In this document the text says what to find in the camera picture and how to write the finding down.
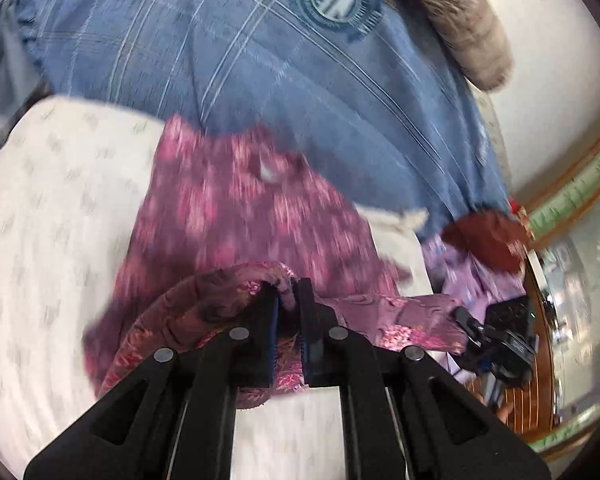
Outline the purple pink floral shirt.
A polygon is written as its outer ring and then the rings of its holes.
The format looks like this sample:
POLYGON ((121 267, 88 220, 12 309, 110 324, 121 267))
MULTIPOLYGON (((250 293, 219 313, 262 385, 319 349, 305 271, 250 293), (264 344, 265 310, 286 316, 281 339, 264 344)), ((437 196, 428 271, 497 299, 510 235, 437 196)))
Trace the purple pink floral shirt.
POLYGON ((236 326, 264 285, 294 313, 300 278, 339 324, 377 347, 463 352, 450 319, 456 301, 403 298, 403 275, 380 258, 354 206, 266 130, 212 138, 173 116, 110 304, 83 337, 87 376, 102 396, 161 347, 202 347, 236 326))

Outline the lilac floral garment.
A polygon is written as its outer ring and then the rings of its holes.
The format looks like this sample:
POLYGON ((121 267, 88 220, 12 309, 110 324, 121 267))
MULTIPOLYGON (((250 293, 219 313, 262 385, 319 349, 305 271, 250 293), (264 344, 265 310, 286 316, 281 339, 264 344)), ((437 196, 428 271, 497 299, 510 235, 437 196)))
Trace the lilac floral garment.
POLYGON ((493 271, 470 252, 446 244, 439 235, 422 244, 422 255, 434 292, 454 297, 480 322, 491 304, 526 294, 521 273, 493 271))

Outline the dark red cloth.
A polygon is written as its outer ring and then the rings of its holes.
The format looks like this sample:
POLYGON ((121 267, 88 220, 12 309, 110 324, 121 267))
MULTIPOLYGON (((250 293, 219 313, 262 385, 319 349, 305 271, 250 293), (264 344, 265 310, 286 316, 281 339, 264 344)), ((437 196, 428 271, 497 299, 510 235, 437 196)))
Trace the dark red cloth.
POLYGON ((492 271, 511 274, 520 271, 531 245, 523 224, 495 210, 468 214, 450 223, 441 238, 446 244, 470 252, 492 271))

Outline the cream leaf-print duvet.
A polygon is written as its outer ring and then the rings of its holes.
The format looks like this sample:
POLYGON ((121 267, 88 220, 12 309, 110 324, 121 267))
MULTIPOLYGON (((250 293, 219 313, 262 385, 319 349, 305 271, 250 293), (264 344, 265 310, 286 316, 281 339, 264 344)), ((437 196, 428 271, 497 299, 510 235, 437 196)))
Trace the cream leaf-print duvet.
MULTIPOLYGON (((124 107, 53 98, 0 149, 0 459, 16 477, 97 394, 83 337, 108 308, 147 194, 163 124, 124 107)), ((404 275, 418 249, 398 214, 358 209, 404 275)))

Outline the blue plaid quilt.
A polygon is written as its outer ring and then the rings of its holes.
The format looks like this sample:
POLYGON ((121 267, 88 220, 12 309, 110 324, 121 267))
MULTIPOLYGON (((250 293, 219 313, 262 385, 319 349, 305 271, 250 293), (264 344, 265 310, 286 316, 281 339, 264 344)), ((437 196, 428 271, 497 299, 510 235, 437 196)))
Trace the blue plaid quilt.
POLYGON ((508 207, 474 89, 419 0, 0 0, 0 148, 52 93, 262 125, 423 236, 508 207))

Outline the beige striped floral pillow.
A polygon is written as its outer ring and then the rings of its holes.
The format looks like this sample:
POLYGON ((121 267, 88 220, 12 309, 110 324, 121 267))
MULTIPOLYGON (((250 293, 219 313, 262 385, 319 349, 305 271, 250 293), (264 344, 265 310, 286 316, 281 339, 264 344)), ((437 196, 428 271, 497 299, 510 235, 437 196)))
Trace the beige striped floral pillow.
POLYGON ((489 0, 419 0, 465 77, 478 89, 501 88, 514 68, 504 26, 489 0))

